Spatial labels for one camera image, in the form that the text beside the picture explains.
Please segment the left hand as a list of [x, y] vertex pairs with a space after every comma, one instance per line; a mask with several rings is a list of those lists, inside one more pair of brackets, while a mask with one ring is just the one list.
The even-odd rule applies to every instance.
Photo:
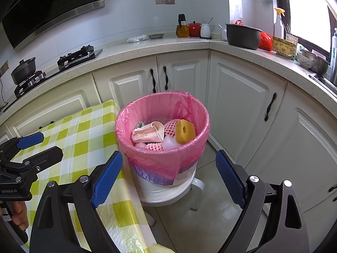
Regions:
[[13, 205], [11, 221], [15, 225], [17, 225], [22, 231], [25, 231], [29, 226], [26, 203], [23, 201], [10, 203]]

